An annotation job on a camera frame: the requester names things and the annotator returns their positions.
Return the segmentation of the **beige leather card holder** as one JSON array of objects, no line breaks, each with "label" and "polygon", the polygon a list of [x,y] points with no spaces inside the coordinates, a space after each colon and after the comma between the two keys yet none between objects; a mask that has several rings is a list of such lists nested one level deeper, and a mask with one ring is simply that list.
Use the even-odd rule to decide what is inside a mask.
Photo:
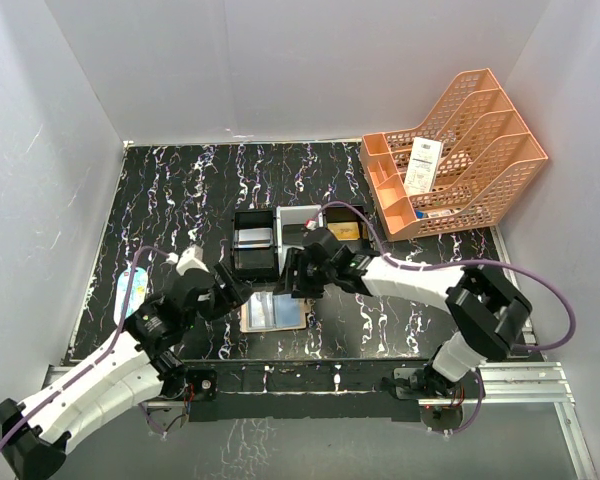
[{"label": "beige leather card holder", "polygon": [[240,331],[242,333],[263,333],[276,331],[300,330],[307,326],[311,306],[304,299],[295,299],[290,295],[273,295],[275,325],[267,329],[251,329],[249,327],[249,301],[240,310]]}]

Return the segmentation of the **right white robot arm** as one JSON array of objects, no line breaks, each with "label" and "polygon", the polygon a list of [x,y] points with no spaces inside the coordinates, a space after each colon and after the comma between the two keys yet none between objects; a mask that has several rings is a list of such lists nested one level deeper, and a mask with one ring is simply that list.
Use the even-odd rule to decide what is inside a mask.
[{"label": "right white robot arm", "polygon": [[426,365],[388,385],[426,397],[446,397],[474,368],[514,350],[532,312],[530,301],[496,266],[450,266],[399,261],[373,250],[353,251],[326,228],[306,233],[288,249],[277,295],[319,299],[328,285],[350,294],[396,297],[449,314],[457,330]]}]

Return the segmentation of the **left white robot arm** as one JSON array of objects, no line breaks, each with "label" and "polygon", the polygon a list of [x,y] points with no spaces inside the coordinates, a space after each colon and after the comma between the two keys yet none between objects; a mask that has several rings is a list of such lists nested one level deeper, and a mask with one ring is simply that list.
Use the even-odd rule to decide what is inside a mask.
[{"label": "left white robot arm", "polygon": [[245,304],[252,288],[224,264],[189,267],[145,297],[106,342],[64,376],[17,402],[0,403],[0,457],[19,479],[48,479],[86,437],[125,411],[179,393],[187,369],[172,348],[196,321]]}]

